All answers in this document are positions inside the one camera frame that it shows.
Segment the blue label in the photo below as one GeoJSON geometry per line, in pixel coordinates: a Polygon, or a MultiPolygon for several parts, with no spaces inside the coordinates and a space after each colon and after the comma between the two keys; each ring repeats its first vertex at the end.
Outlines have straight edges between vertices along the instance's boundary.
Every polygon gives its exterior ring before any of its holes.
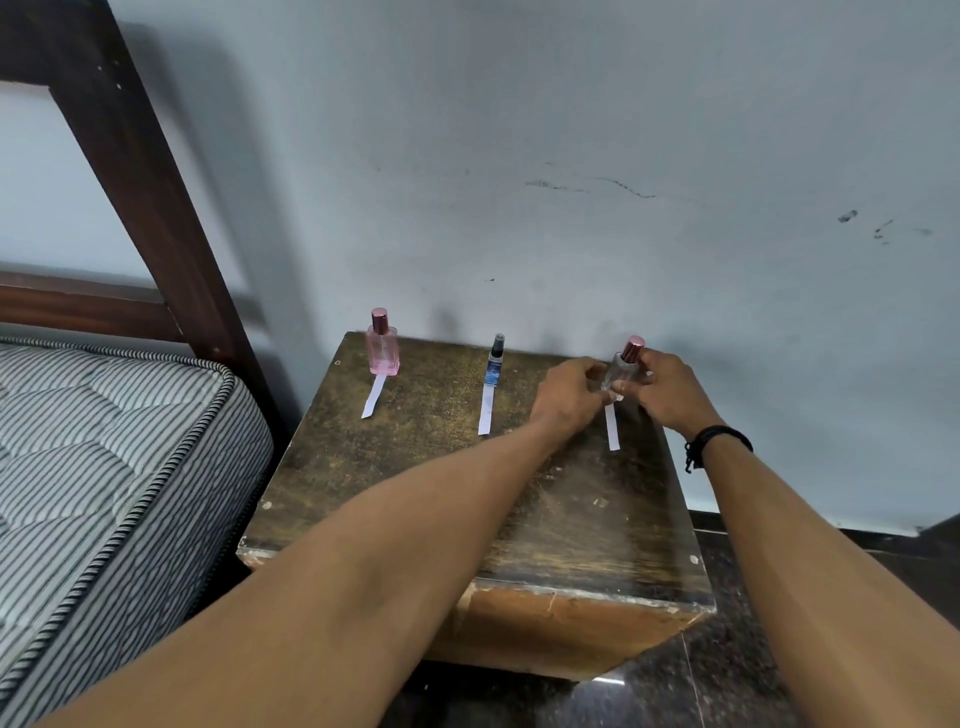
{"type": "Polygon", "coordinates": [[[494,387],[496,382],[500,379],[500,367],[503,366],[502,361],[488,361],[487,362],[487,375],[483,377],[484,384],[491,384],[494,387]]]}

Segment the mattress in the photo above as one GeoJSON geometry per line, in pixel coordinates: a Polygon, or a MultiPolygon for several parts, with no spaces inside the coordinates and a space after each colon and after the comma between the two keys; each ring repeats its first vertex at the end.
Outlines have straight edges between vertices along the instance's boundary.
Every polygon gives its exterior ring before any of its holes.
{"type": "Polygon", "coordinates": [[[0,338],[0,726],[187,618],[272,452],[219,364],[0,338]]]}

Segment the bed headboard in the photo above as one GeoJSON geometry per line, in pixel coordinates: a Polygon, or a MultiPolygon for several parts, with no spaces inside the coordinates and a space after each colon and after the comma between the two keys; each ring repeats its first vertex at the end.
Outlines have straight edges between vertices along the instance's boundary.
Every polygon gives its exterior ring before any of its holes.
{"type": "Polygon", "coordinates": [[[184,342],[244,380],[282,451],[289,432],[107,0],[0,3],[0,81],[47,86],[158,289],[0,272],[0,321],[184,342]]]}

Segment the wooden stool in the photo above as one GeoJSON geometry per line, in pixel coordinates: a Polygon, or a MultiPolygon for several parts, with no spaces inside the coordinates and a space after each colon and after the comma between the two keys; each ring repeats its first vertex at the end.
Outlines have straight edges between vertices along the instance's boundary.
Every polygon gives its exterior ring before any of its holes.
{"type": "MultiPolygon", "coordinates": [[[[400,341],[372,417],[364,335],[348,333],[261,499],[237,554],[256,569],[375,483],[467,448],[477,434],[486,349],[400,341]]],[[[491,437],[526,422],[558,356],[507,350],[491,437]]],[[[426,657],[586,680],[716,611],[663,431],[616,405],[531,480],[426,657]]]]}

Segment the pink bottle cap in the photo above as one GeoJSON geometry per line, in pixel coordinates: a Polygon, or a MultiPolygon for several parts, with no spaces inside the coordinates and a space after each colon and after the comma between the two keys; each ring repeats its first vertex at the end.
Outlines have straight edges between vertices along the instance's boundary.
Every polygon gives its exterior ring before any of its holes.
{"type": "Polygon", "coordinates": [[[390,324],[387,322],[387,309],[375,308],[370,312],[373,316],[373,330],[383,336],[390,331],[390,324]]]}
{"type": "Polygon", "coordinates": [[[643,351],[647,343],[639,336],[631,336],[627,339],[627,344],[620,354],[620,358],[628,364],[636,364],[640,359],[640,352],[643,351]]]}

